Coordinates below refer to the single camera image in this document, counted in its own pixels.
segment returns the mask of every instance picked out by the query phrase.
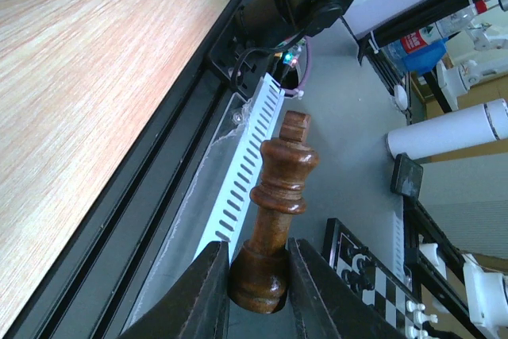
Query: chessboard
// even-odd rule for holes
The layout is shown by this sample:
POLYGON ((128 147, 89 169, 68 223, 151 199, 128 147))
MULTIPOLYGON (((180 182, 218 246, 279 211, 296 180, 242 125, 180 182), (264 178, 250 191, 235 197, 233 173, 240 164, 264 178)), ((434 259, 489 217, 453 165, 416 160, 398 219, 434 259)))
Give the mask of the chessboard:
MULTIPOLYGON (((416 322, 414 308, 418 311, 425 307, 416 300, 408 286, 395 277, 336 218, 328 220, 322 254, 359 298, 401 335, 412 337, 412 327, 422 329, 421 324, 416 322), (332 226, 335 233, 328 234, 332 226)), ((410 287, 409 269, 405 269, 405 272, 410 287)))

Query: chess piece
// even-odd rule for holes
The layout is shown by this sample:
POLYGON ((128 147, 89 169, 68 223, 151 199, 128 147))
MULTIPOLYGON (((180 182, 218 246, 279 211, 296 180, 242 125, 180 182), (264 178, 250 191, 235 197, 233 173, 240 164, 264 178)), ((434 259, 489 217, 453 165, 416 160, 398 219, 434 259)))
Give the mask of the chess piece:
POLYGON ((413 301, 407 301, 406 308, 410 313, 412 313, 417 310, 424 311, 425 305, 423 303, 415 303, 413 301))
POLYGON ((351 290, 356 293, 361 293, 363 290, 374 290, 374 284, 367 274, 358 274, 350 270, 344 270, 341 277, 351 287, 351 290))
POLYGON ((348 247, 347 256, 350 260, 353 260, 359 254, 363 256, 368 255, 368 247, 367 246, 362 246, 361 248, 354 248, 352 246, 348 247))
POLYGON ((409 326, 406 328, 406 337, 408 339, 428 339, 429 332, 424 329, 417 329, 414 326, 409 326))
POLYGON ((359 258, 356 260, 356 267, 358 268, 358 272, 363 273, 369 267, 371 267, 374 263, 368 258, 359 258))
POLYGON ((293 215, 306 210, 304 182, 319 162, 306 144, 309 124, 310 115, 288 111, 279 138, 261 145, 261 182, 250 195, 259 206, 256 225, 229 273, 229 297, 246 310, 271 314, 286 302, 287 234, 293 215))
POLYGON ((431 322, 431 323, 437 323, 437 315, 431 314, 431 315, 425 315, 421 311, 415 311, 414 312, 414 321, 416 323, 420 323, 421 325, 425 322, 431 322))

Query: white chess piece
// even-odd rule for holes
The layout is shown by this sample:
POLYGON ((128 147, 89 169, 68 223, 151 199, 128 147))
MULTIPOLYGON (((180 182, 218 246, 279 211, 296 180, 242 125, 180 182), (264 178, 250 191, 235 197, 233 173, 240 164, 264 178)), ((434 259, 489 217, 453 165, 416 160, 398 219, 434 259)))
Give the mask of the white chess piece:
POLYGON ((406 337, 408 339, 428 339, 429 332, 424 329, 417 329, 414 326, 406 327, 406 337))
POLYGON ((410 313, 412 313, 413 311, 416 311, 416 310, 424 311, 425 305, 423 303, 415 303, 413 301, 407 301, 406 302, 406 309, 410 313))
POLYGON ((416 311, 414 313, 414 320, 416 323, 423 324, 425 322, 431 322, 431 323, 437 323, 437 315, 431 314, 431 315, 425 315, 421 311, 416 311))

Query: wooden table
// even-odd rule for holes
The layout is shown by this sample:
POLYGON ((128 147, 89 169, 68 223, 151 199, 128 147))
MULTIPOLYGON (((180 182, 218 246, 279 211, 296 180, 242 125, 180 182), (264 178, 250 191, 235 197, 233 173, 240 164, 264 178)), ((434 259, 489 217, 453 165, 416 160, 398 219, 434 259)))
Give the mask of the wooden table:
POLYGON ((0 337, 229 0, 0 0, 0 337))

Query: black frame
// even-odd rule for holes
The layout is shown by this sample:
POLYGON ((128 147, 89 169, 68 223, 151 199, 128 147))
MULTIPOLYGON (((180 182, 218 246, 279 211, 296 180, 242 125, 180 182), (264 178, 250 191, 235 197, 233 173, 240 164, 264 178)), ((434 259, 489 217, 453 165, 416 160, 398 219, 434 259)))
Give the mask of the black frame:
POLYGON ((118 339, 228 337, 228 243, 210 242, 164 297, 118 339))
POLYGON ((5 338, 121 332, 233 95, 206 55, 243 1, 226 6, 5 338))
MULTIPOLYGON (((372 33, 375 36, 375 42, 380 48, 385 47, 390 43, 401 39, 418 29, 424 28, 443 17, 447 17, 454 12, 462 10, 467 6, 469 6, 468 0, 426 0, 374 29, 372 33)), ((374 50, 368 43, 370 39, 371 35, 368 34, 358 40, 358 45, 360 46, 358 60, 360 62, 364 56, 368 56, 371 62, 373 62, 372 57, 382 55, 381 52, 374 54, 374 50)), ((373 65, 375 67, 379 66, 378 64, 375 64, 375 62, 373 62, 373 65)), ((434 97, 438 101, 443 112, 451 112, 452 108, 437 83, 436 68, 434 68, 431 72, 424 74, 423 77, 429 84, 430 90, 433 92, 434 97)))
POLYGON ((414 278, 425 285, 430 293, 439 299, 444 307, 464 326, 474 337, 485 336, 471 323, 468 305, 453 290, 448 281, 425 258, 417 248, 406 250, 406 264, 413 272, 414 278))
POLYGON ((298 339, 405 337, 365 305, 308 241, 290 238, 288 249, 298 339))
POLYGON ((464 283, 464 274, 462 268, 464 266, 464 258, 460 254, 459 249, 452 245, 450 240, 446 237, 445 233, 430 217, 429 213, 425 210, 419 201, 414 201, 404 198, 404 219, 407 226, 417 233, 412 240, 418 244, 418 233, 423 236, 424 242, 437 243, 439 245, 438 252, 446 263, 446 266, 455 274, 455 276, 464 283))

